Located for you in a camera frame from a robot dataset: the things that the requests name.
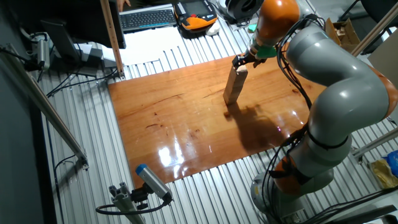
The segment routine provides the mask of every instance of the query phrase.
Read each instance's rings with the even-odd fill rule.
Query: metal grating floor
[[[313,12],[309,2],[299,3]],[[232,31],[229,26],[218,21],[220,33],[213,37],[180,40],[180,45],[164,51],[155,62],[125,67],[126,79],[143,77],[171,69],[207,62],[246,50],[250,35],[245,30]],[[109,71],[99,71],[103,77]],[[66,74],[45,74],[40,86],[48,93]],[[93,78],[71,75],[70,83],[78,83]],[[111,203],[108,192],[110,185],[126,182],[133,188],[128,163],[123,149],[118,124],[114,115],[111,98],[106,83],[90,82],[64,89],[51,97],[50,101],[70,128],[76,140],[85,148],[90,168],[75,167],[76,159],[69,159],[57,170],[60,181],[61,201],[57,200],[55,183],[53,195],[58,223],[62,223],[59,203],[62,205],[65,223],[129,223],[125,217],[105,216],[95,212],[95,207]],[[55,162],[73,155],[71,150],[44,120],[47,153],[50,158],[50,140]],[[386,120],[353,133],[353,145],[361,147],[394,127]],[[380,158],[383,154],[398,148],[396,140],[365,154],[368,161]],[[145,214],[147,223],[264,223],[265,216],[259,213],[250,199],[249,187],[252,179],[264,171],[275,153],[268,150],[176,180],[167,185],[173,192],[175,202],[160,211]],[[377,191],[365,164],[359,165],[351,158],[335,168],[335,180],[326,188],[306,196],[310,202],[299,217],[306,219],[330,205],[359,198]],[[150,207],[160,205],[157,197],[151,196]]]

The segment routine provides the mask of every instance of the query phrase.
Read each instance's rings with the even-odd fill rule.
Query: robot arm
[[[275,57],[275,44],[300,19],[300,8],[295,0],[265,0],[262,3],[256,31],[250,47],[245,53],[237,55],[233,67],[254,62],[254,66]]]
[[[235,57],[233,67],[249,62],[256,66],[274,57],[275,44],[299,19],[300,9],[294,0],[265,0],[251,44]],[[314,24],[306,24],[292,38],[286,59],[297,74],[328,88],[313,103],[301,141],[273,171],[254,179],[252,199],[264,213],[270,209],[270,190],[280,207],[328,185],[334,166],[351,149],[350,134],[387,117],[398,100],[398,91],[388,79],[343,50]]]
[[[304,176],[309,181],[332,172],[349,153],[350,134],[387,117],[396,107],[398,91],[377,70],[336,45],[318,26],[308,26],[292,39],[287,60],[299,75],[328,87],[310,110],[304,139],[290,152],[296,174],[302,176],[275,179],[283,193],[303,195],[329,182],[314,187],[299,179]],[[283,170],[282,164],[277,169]],[[286,185],[284,179],[297,181]]]

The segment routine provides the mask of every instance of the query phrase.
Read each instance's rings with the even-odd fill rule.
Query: gray robot arm
[[[284,178],[292,177],[274,180],[282,193],[299,196],[330,183],[332,168],[349,153],[350,134],[385,118],[395,108],[398,92],[318,26],[302,29],[290,42],[286,56],[300,76],[328,87],[310,110],[303,140],[290,152],[300,174],[294,178],[297,186],[286,184]]]

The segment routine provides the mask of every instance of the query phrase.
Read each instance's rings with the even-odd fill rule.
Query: yellow object
[[[398,185],[398,178],[392,174],[391,168],[385,159],[372,162],[371,170],[378,177],[384,189]]]

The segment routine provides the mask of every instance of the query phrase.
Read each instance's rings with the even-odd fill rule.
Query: white paper
[[[150,29],[133,34],[125,34],[126,49],[120,49],[124,65],[153,62],[160,58],[164,50],[182,44],[176,27]],[[113,49],[102,46],[104,58],[115,61]]]

